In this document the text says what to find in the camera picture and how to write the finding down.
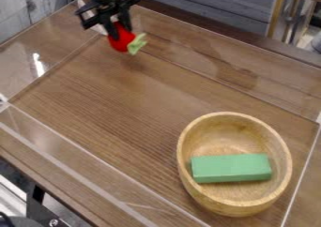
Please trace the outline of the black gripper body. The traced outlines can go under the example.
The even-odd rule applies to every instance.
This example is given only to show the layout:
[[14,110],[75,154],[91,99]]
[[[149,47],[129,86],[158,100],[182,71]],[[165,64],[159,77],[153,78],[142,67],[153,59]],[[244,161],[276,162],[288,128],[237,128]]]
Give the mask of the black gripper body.
[[[80,23],[86,29],[100,24],[100,18],[106,15],[117,16],[121,8],[131,9],[141,0],[90,0],[88,3],[75,11]],[[83,13],[91,10],[94,16],[87,20]]]

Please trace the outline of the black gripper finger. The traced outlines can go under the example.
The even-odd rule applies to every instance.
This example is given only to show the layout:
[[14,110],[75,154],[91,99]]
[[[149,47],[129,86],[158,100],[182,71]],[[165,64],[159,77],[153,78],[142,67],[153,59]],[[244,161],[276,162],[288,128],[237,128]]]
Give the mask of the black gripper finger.
[[121,8],[118,12],[118,20],[123,24],[125,28],[131,31],[131,14],[127,8]]
[[118,18],[111,16],[111,15],[106,15],[100,18],[100,24],[103,25],[108,36],[114,40],[119,39],[119,32],[118,32],[118,29],[115,27],[117,22],[118,22]]

